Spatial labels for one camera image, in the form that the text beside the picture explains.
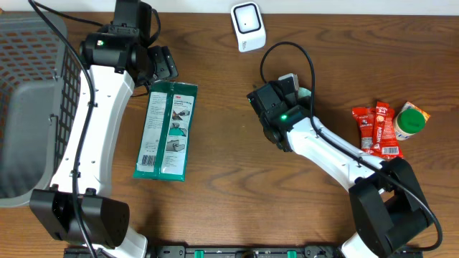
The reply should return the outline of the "light green wipes pack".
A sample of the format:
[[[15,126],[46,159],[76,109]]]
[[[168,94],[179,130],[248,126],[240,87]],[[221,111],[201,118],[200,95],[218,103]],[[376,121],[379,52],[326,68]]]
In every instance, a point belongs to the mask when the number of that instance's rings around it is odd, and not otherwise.
[[[309,89],[306,89],[304,87],[298,88],[298,98],[299,99],[310,97],[310,96],[311,96],[311,91]]]

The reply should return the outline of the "red snack bag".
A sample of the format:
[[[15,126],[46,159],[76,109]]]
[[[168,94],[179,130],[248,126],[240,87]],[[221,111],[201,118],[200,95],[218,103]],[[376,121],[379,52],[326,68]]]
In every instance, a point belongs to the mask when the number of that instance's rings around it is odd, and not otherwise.
[[[391,160],[396,157],[403,158],[403,153],[399,143],[395,138],[392,118],[394,110],[388,108],[388,115],[383,122],[380,144],[377,143],[377,131],[374,129],[376,123],[376,108],[375,107],[354,107],[352,115],[358,123],[361,136],[361,149],[368,154]]]

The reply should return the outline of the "red stick sachet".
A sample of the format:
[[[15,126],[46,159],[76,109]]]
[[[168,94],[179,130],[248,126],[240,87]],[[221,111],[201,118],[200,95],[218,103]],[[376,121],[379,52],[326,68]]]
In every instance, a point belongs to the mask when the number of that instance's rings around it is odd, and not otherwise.
[[[377,102],[374,116],[373,146],[374,152],[382,152],[382,136],[385,122],[389,114],[389,105],[385,102]]]

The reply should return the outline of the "small orange box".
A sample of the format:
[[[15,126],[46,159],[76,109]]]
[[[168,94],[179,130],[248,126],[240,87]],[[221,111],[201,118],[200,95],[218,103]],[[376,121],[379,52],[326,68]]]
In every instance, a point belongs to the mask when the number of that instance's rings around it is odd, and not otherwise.
[[[425,119],[425,121],[428,121],[430,119],[430,114],[428,114],[427,112],[425,112],[424,110],[422,110],[421,108],[419,108],[418,106],[414,105],[413,103],[407,101],[403,106],[402,106],[402,109],[401,109],[401,113],[406,111],[406,110],[409,110],[409,109],[413,109],[413,110],[416,110],[418,111],[419,113],[421,113]]]

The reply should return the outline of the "green lid jar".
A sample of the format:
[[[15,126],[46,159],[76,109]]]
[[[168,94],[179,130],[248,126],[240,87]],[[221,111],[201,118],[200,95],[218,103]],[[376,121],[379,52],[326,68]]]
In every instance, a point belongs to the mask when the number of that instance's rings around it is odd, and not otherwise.
[[[416,109],[406,109],[393,120],[397,140],[407,140],[425,127],[424,115]]]

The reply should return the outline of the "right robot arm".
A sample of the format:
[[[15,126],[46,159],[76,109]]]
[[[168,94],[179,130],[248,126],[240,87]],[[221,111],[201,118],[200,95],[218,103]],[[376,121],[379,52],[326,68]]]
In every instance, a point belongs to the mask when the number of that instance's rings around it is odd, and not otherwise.
[[[307,158],[348,193],[355,234],[339,248],[341,257],[391,257],[433,220],[411,165],[365,153],[311,116],[291,79],[271,81],[247,95],[265,137],[285,152]]]

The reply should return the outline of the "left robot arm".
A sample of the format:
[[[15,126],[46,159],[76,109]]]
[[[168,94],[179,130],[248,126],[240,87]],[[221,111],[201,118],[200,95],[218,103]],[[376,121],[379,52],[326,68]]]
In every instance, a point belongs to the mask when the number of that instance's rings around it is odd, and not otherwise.
[[[118,0],[111,23],[86,36],[72,54],[81,68],[79,100],[67,147],[45,190],[29,207],[53,239],[89,257],[145,257],[147,238],[130,227],[126,203],[110,197],[120,122],[135,88],[175,78],[167,47],[156,44],[158,12]]]

